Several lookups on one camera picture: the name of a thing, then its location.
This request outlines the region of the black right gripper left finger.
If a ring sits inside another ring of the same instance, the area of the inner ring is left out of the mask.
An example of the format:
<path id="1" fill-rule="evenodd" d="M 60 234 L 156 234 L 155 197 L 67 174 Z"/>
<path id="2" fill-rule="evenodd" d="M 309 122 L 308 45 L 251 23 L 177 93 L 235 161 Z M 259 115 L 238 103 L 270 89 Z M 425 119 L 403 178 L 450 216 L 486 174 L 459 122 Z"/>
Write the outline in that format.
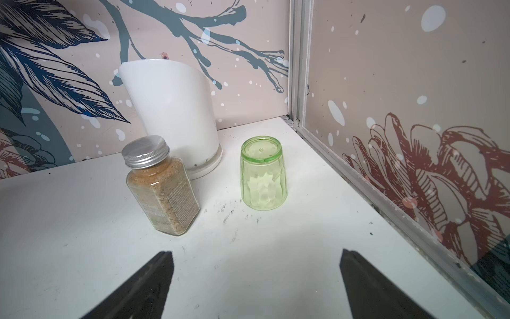
<path id="1" fill-rule="evenodd" d="M 84 318 L 161 318 L 174 272 L 173 254 L 161 251 Z"/>

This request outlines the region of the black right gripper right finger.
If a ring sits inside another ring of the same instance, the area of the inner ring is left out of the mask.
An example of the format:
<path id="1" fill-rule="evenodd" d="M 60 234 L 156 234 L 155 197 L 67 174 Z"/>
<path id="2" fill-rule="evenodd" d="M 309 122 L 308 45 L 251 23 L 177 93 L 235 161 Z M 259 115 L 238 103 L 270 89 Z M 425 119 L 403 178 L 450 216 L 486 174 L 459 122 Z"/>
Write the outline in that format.
<path id="1" fill-rule="evenodd" d="M 353 318 L 432 318 L 357 251 L 343 250 L 342 274 Z"/>

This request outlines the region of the glass spice jar silver lid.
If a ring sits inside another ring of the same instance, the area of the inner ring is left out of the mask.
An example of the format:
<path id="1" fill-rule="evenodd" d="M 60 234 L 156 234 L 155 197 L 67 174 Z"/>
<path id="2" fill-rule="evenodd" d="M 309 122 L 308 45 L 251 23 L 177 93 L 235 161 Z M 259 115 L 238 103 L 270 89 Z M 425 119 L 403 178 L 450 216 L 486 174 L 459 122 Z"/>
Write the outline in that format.
<path id="1" fill-rule="evenodd" d="M 181 159 L 170 156 L 157 135 L 136 139 L 122 150 L 127 186 L 154 229 L 172 236 L 188 231 L 200 211 Z"/>

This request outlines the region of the green glass cup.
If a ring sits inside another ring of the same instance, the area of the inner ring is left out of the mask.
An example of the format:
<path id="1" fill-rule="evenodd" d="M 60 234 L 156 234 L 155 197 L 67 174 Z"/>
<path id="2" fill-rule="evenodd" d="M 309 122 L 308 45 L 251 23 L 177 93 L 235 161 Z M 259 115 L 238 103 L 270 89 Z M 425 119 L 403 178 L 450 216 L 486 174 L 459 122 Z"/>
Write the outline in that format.
<path id="1" fill-rule="evenodd" d="M 250 208 L 269 211 L 288 195 L 281 143 L 271 136 L 255 136 L 240 149 L 241 198 Z"/>

